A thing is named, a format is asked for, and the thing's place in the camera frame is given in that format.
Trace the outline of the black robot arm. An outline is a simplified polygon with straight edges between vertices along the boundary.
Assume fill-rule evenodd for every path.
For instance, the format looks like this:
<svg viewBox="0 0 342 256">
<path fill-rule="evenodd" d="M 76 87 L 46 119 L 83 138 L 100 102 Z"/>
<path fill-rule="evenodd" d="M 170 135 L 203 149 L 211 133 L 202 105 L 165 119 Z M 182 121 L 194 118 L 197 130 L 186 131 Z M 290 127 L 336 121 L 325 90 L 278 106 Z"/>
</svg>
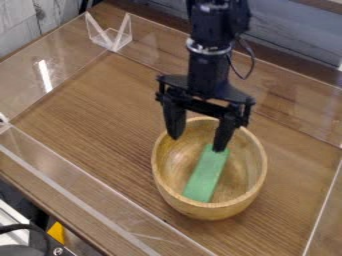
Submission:
<svg viewBox="0 0 342 256">
<path fill-rule="evenodd" d="M 169 135 L 177 139 L 193 111 L 219 120 L 213 150 L 225 150 L 234 132 L 249 124 L 255 99 L 233 86 L 229 73 L 233 49 L 250 28 L 249 0 L 186 0 L 191 25 L 186 48 L 190 54 L 185 75 L 158 77 L 157 100 L 163 108 Z"/>
</svg>

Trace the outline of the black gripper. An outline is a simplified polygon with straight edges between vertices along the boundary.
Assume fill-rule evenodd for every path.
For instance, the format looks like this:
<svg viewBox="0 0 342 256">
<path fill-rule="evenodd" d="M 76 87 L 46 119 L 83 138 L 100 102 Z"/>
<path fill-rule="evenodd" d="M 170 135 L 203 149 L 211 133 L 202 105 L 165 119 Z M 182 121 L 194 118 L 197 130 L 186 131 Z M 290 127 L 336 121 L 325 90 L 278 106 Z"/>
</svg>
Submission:
<svg viewBox="0 0 342 256">
<path fill-rule="evenodd" d="M 229 71 L 235 70 L 231 55 L 190 56 L 187 74 L 165 74 L 157 80 L 167 133 L 177 140 L 186 127 L 186 112 L 218 118 L 213 150 L 222 152 L 235 127 L 247 126 L 255 99 L 233 86 Z"/>
</svg>

